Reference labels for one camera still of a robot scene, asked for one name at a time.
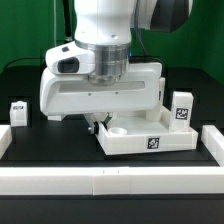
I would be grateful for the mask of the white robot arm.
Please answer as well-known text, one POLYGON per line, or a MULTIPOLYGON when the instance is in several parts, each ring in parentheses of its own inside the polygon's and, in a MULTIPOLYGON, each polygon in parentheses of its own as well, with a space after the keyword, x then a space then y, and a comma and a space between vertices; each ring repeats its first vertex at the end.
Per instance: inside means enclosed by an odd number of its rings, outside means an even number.
POLYGON ((162 63, 130 61, 140 30, 171 33, 192 0, 74 0, 74 40, 46 52, 40 110, 50 119, 88 115, 109 129, 149 129, 161 120, 162 63))

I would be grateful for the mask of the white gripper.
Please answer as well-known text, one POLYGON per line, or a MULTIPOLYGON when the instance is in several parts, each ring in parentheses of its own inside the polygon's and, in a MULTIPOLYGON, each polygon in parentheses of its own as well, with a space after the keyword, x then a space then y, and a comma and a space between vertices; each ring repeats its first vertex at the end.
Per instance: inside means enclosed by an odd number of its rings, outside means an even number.
POLYGON ((99 132, 93 114, 152 110, 159 102, 162 65, 130 64, 112 85, 92 84, 87 75, 55 75, 46 68, 40 84, 40 110, 46 116, 85 114, 91 135, 99 132))

